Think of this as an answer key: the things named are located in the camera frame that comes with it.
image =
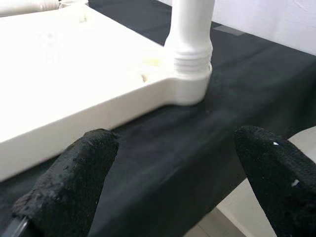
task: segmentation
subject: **black foam pad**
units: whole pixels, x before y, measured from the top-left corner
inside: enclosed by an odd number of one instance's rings
[[[276,235],[316,237],[316,164],[289,141],[257,127],[236,131],[235,145]]]
[[[28,217],[45,237],[86,237],[118,147],[106,130],[87,132],[17,200],[13,215]]]

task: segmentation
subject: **black table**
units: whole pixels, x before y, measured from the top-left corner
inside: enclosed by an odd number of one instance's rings
[[[91,0],[90,6],[160,44],[169,32],[171,8],[155,0]],[[251,124],[288,138],[316,125],[316,57],[218,26],[212,25],[205,99],[116,129],[120,150],[90,237],[180,237],[245,178],[235,129]],[[52,161],[0,184],[0,234],[12,204]]]

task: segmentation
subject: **black tablecloth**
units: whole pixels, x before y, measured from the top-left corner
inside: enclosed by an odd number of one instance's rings
[[[90,6],[158,43],[167,37],[171,8],[158,1],[91,0]],[[89,236],[180,237],[245,178],[232,142],[236,128],[257,125],[288,138],[316,125],[316,57],[216,26],[205,99],[116,129],[120,150]],[[0,234],[12,204],[51,163],[0,184]]]

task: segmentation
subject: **white wall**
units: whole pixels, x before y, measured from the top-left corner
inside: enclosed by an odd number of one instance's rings
[[[213,21],[316,55],[316,0],[215,0]]]

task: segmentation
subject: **white plastic tube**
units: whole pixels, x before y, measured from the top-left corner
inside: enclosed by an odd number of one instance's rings
[[[58,0],[0,0],[0,17],[56,10]]]
[[[214,4],[215,0],[173,0],[171,29],[165,48],[180,78],[209,74]]]

